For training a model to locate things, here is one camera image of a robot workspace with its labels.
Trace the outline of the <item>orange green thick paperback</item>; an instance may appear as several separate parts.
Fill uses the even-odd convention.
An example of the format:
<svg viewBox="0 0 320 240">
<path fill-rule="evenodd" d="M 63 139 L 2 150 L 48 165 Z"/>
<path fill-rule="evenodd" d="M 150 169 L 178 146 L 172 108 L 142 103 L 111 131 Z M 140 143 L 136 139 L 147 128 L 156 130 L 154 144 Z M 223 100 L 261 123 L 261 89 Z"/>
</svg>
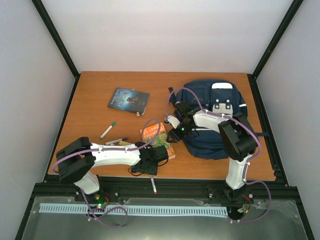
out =
<svg viewBox="0 0 320 240">
<path fill-rule="evenodd" d="M 152 138 L 155 137 L 157 131 L 158 131 L 158 128 L 159 128 L 159 124 L 156 123 L 152 126 L 149 126 L 149 127 L 146 127 L 144 130 L 140 130 L 140 133 L 141 133 L 141 138 L 142 138 L 142 141 L 147 143 L 148 141 L 150 141 Z M 150 144 L 156 148 L 156 147 L 159 147 L 159 146 L 165 146 L 166 150 L 167 150 L 167 153 L 168 153 L 168 159 L 173 159 L 176 157 L 176 154 L 174 152 L 174 149 L 171 145 L 171 143 L 167 142 L 167 131 L 165 129 L 165 126 L 164 126 L 164 123 L 161 122 L 160 123 L 160 130 L 158 132 L 158 135 L 156 136 L 156 138 L 154 139 L 153 142 L 151 142 Z"/>
</svg>

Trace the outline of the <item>red marker pen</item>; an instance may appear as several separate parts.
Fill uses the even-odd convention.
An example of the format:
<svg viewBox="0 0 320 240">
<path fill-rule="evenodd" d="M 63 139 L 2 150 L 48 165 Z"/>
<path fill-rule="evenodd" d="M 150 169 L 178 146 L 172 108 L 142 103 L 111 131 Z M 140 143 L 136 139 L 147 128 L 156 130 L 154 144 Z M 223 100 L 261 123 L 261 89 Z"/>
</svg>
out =
<svg viewBox="0 0 320 240">
<path fill-rule="evenodd" d="M 151 185 L 152 185 L 152 190 L 153 190 L 154 194 L 157 195 L 158 191 L 156 188 L 154 177 L 152 175 L 150 176 L 150 181 L 151 181 Z"/>
</svg>

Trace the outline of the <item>dark blue fantasy book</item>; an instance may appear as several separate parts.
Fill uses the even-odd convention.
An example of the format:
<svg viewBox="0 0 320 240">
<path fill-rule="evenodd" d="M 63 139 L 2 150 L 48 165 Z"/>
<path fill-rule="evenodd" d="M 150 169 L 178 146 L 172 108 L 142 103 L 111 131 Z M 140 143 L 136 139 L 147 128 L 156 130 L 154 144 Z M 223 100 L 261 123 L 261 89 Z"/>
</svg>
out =
<svg viewBox="0 0 320 240">
<path fill-rule="evenodd" d="M 143 116 L 150 98 L 147 92 L 117 87 L 107 107 Z"/>
</svg>

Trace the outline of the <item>navy blue student backpack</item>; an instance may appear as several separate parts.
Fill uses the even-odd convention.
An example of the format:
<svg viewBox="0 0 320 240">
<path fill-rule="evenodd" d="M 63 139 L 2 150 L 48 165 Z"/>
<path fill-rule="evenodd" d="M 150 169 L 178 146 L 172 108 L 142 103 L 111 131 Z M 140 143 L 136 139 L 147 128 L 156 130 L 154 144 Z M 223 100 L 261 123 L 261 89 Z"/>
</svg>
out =
<svg viewBox="0 0 320 240">
<path fill-rule="evenodd" d="M 166 115 L 172 125 L 167 142 L 183 141 L 191 155 L 201 159 L 230 158 L 248 161 L 259 155 L 260 134 L 250 125 L 247 104 L 232 82 L 198 79 L 175 93 L 170 88 L 169 103 L 174 115 Z"/>
</svg>

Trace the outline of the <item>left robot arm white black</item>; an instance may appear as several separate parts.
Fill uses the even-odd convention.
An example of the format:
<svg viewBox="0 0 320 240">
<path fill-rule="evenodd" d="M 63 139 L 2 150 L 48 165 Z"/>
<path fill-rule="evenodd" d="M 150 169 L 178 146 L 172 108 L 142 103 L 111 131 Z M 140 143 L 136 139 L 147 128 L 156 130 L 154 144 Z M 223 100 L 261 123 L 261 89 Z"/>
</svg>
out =
<svg viewBox="0 0 320 240">
<path fill-rule="evenodd" d="M 129 166 L 134 176 L 152 175 L 158 171 L 159 163 L 169 159 L 163 145 L 153 147 L 144 142 L 110 146 L 91 143 L 88 137 L 80 137 L 56 154 L 52 171 L 58 174 L 63 184 L 74 184 L 92 200 L 103 198 L 104 188 L 91 169 L 108 165 Z"/>
</svg>

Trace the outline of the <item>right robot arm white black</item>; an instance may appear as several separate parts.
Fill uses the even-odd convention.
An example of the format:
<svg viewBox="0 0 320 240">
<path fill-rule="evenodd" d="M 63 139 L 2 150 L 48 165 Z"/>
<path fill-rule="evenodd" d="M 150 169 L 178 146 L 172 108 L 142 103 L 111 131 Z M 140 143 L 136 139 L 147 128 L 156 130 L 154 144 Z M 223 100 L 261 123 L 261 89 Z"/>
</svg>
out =
<svg viewBox="0 0 320 240">
<path fill-rule="evenodd" d="M 259 155 L 256 149 L 261 149 L 260 141 L 247 118 L 242 113 L 215 113 L 201 106 L 192 109 L 186 101 L 176 104 L 175 108 L 182 120 L 173 115 L 165 115 L 164 121 L 172 125 L 167 135 L 168 142 L 177 143 L 196 128 L 206 128 L 220 134 L 229 157 L 228 174 L 225 179 L 227 186 L 221 194 L 227 202 L 234 203 L 245 191 L 250 161 Z"/>
</svg>

